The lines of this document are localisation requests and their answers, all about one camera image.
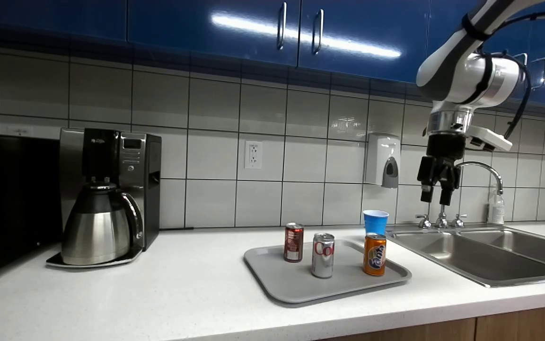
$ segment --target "sink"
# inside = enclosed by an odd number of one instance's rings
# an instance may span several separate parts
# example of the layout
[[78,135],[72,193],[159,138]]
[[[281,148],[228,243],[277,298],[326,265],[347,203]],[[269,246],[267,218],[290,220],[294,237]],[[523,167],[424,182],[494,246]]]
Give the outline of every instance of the sink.
[[545,237],[502,229],[462,229],[462,237],[545,262]]
[[394,243],[411,252],[417,252],[426,260],[483,286],[515,286],[545,281],[545,262],[496,246],[492,239],[481,243],[477,241],[479,237],[481,235],[464,237],[453,231],[413,231],[390,235]]

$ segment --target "countertop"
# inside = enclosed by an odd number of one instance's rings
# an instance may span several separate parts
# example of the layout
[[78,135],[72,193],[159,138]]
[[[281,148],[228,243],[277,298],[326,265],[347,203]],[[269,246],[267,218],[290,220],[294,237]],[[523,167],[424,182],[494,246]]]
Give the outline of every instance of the countertop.
[[[519,224],[545,235],[545,224]],[[360,227],[307,229],[362,239]],[[407,284],[322,303],[271,301],[243,262],[282,229],[163,231],[135,263],[61,271],[57,246],[0,271],[0,341],[322,339],[545,307],[545,281],[485,288],[388,243]]]

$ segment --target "coffee maker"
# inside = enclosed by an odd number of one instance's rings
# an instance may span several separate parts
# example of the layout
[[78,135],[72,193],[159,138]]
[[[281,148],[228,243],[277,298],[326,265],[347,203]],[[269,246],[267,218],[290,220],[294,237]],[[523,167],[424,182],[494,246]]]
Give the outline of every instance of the coffee maker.
[[108,129],[61,133],[61,263],[131,262],[159,233],[161,138]]

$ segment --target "tile backsplash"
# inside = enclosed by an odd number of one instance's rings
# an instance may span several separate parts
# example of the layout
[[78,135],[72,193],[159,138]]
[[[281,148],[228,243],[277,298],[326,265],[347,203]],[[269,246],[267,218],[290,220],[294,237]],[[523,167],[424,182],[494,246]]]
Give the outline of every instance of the tile backsplash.
[[[163,227],[345,226],[360,224],[364,209],[417,222],[428,112],[428,102],[375,87],[364,95],[0,47],[0,135],[112,127],[163,137]],[[510,119],[481,110],[475,125],[504,131]],[[364,184],[369,133],[402,138],[400,188]],[[256,167],[248,142],[262,148]],[[545,114],[527,114],[513,142],[513,152],[466,159],[498,169],[510,222],[545,220]],[[494,182],[464,167],[451,218],[483,222]]]

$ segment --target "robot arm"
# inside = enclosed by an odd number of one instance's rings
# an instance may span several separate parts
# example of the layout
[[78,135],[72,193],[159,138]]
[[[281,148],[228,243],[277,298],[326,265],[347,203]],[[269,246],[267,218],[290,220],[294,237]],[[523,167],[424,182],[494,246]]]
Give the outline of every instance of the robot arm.
[[483,0],[438,51],[419,68],[417,85],[434,99],[428,125],[428,150],[422,157],[419,180],[422,201],[430,203],[434,186],[441,184],[441,205],[451,205],[451,195],[460,184],[457,159],[464,157],[466,138],[510,150],[504,137],[472,127],[477,108],[502,104],[517,87],[521,68],[515,61],[481,55],[475,49],[517,12],[544,0]]

